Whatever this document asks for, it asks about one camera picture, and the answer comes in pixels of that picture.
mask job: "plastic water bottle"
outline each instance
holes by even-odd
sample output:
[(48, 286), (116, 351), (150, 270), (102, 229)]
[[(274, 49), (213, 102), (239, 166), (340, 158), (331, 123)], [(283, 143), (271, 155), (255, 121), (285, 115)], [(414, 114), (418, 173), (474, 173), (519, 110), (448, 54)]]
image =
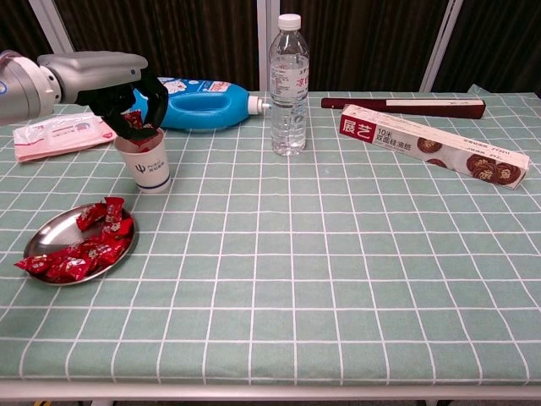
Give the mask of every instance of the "plastic water bottle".
[(281, 15), (278, 28), (269, 51), (272, 150), (283, 156), (298, 155), (306, 145), (309, 50), (298, 31), (300, 15)]

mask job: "white bottle cap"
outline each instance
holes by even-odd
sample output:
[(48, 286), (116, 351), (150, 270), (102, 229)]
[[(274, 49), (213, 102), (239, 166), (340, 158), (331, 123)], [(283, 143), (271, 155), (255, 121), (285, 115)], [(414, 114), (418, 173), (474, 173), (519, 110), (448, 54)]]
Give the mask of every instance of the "white bottle cap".
[(270, 105), (263, 103), (263, 99), (257, 96), (248, 96), (248, 114), (261, 114), (263, 110), (269, 108)]
[(284, 31), (299, 30), (301, 28), (301, 16), (298, 14), (282, 14), (278, 17), (278, 28)]

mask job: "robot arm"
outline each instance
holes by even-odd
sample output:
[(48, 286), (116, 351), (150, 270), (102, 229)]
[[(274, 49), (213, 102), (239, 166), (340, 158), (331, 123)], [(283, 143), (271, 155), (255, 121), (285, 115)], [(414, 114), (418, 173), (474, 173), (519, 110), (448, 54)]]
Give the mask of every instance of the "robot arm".
[[(167, 89), (139, 55), (73, 52), (42, 55), (37, 62), (15, 52), (0, 54), (0, 124), (50, 114), (55, 103), (77, 103), (122, 137), (141, 140), (155, 134), (165, 116)], [(121, 115), (135, 103), (134, 89), (148, 97), (147, 128), (132, 129)]]

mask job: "blue detergent bottle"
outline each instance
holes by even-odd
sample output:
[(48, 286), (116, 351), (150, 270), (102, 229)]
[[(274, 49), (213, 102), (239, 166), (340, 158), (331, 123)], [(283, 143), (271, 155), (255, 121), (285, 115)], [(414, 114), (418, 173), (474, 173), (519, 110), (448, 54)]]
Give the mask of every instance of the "blue detergent bottle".
[[(161, 123), (169, 129), (221, 129), (261, 114), (269, 105), (245, 89), (228, 82), (158, 78), (169, 92), (167, 113)], [(145, 118), (146, 97), (134, 91), (132, 110)]]

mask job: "dark curtain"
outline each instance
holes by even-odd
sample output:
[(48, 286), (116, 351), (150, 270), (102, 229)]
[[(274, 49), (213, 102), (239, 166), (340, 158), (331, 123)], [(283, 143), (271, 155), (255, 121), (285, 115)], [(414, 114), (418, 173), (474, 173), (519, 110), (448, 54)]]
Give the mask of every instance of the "dark curtain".
[(447, 0), (281, 0), (302, 16), (312, 91), (418, 91)]
[(259, 89), (252, 0), (55, 0), (77, 51), (145, 56), (153, 72)]
[(2, 0), (0, 4), (0, 52), (13, 49), (34, 61), (52, 52), (28, 1)]
[(465, 0), (434, 91), (541, 89), (541, 1)]

